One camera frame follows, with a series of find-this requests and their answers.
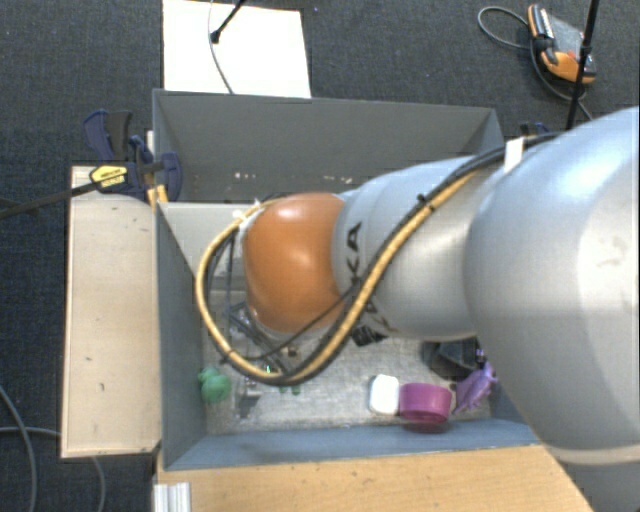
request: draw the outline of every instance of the gray carpet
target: gray carpet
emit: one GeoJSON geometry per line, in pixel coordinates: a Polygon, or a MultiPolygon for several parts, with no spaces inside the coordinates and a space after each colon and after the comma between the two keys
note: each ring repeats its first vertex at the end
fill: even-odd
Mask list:
{"type": "MultiPolygon", "coordinates": [[[[539,84],[528,53],[476,26],[481,0],[249,2],[298,8],[314,96],[493,107],[506,135],[523,121],[564,127],[567,104],[539,84]]],[[[503,0],[524,15],[527,3],[503,0]]],[[[587,0],[545,4],[583,26],[587,0]]],[[[75,160],[93,158],[80,123],[97,108],[134,112],[151,127],[151,89],[162,85],[161,0],[4,0],[0,3],[0,197],[27,201],[64,189],[75,160]]],[[[603,2],[593,40],[599,77],[585,106],[595,116],[638,104],[640,3],[603,2]]],[[[526,41],[512,20],[488,24],[526,41]]],[[[28,425],[59,429],[65,299],[66,207],[0,223],[0,384],[28,425]]],[[[0,426],[12,424],[0,406],[0,426]]],[[[18,437],[0,440],[0,510],[26,510],[29,471],[18,437]]],[[[95,509],[90,464],[57,462],[36,441],[38,510],[95,509]]],[[[150,508],[148,456],[104,461],[106,510],[150,508]]]]}

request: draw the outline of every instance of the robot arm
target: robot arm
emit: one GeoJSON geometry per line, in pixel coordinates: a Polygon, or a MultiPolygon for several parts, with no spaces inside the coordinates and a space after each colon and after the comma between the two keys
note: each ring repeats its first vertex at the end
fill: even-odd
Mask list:
{"type": "Polygon", "coordinates": [[[246,230],[249,308],[275,337],[305,328],[326,340],[287,376],[221,351],[281,384],[321,371],[356,322],[422,340],[476,335],[551,453],[574,474],[605,468],[598,492],[631,503],[640,474],[637,218],[638,108],[537,145],[508,173],[495,159],[463,158],[344,197],[292,197],[246,230]]]}

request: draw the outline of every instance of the gray box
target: gray box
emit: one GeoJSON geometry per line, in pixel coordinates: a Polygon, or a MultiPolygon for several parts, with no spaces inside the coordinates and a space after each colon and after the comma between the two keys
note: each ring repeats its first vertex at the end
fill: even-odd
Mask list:
{"type": "Polygon", "coordinates": [[[378,373],[446,384],[429,373],[419,344],[407,340],[350,344],[299,396],[259,386],[252,392],[261,397],[246,417],[239,412],[247,396],[243,377],[223,367],[233,393],[214,406],[202,402],[197,381],[219,356],[194,303],[193,271],[206,245],[243,208],[239,203],[274,192],[344,191],[418,162],[496,147],[502,135],[492,110],[155,91],[154,132],[156,152],[177,150],[185,170],[180,201],[161,205],[156,223],[167,470],[537,442],[513,410],[488,401],[461,416],[468,421],[431,432],[374,417],[366,396],[378,373]]]}

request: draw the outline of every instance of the blue clamp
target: blue clamp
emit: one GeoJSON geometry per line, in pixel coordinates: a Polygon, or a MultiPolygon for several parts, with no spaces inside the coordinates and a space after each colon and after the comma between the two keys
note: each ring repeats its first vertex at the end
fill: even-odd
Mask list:
{"type": "Polygon", "coordinates": [[[98,155],[101,163],[117,162],[127,168],[126,181],[107,189],[98,189],[104,193],[124,194],[147,201],[147,191],[151,185],[144,182],[145,174],[164,175],[164,184],[169,201],[176,201],[182,188],[182,166],[175,151],[167,151],[154,162],[153,153],[139,135],[129,138],[128,128],[130,112],[109,113],[97,110],[82,123],[85,142],[98,155]],[[129,161],[127,145],[133,149],[133,161],[129,161]]]}

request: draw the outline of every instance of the white paper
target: white paper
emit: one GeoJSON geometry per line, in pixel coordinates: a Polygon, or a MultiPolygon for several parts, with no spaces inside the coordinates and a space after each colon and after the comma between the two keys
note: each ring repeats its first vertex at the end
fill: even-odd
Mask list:
{"type": "MultiPolygon", "coordinates": [[[[165,89],[228,92],[211,55],[209,34],[232,8],[164,0],[165,89]]],[[[311,97],[299,12],[242,7],[213,47],[234,93],[311,97]]]]}

